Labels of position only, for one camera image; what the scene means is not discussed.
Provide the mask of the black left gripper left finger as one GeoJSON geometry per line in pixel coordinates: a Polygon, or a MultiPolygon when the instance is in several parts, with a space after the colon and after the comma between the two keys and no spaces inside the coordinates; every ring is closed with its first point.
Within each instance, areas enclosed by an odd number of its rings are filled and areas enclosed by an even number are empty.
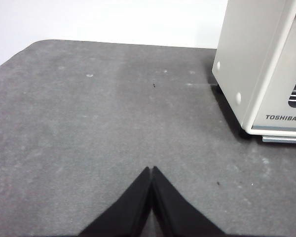
{"type": "Polygon", "coordinates": [[[79,234],[80,237],[139,237],[151,202],[150,169],[145,169],[120,198],[79,234]]]}

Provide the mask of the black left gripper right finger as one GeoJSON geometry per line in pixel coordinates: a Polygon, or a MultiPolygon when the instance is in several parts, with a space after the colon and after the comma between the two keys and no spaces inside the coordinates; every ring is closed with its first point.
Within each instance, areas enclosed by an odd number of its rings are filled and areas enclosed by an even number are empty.
{"type": "Polygon", "coordinates": [[[226,234],[190,204],[155,166],[152,207],[165,237],[224,237],[226,234]]]}

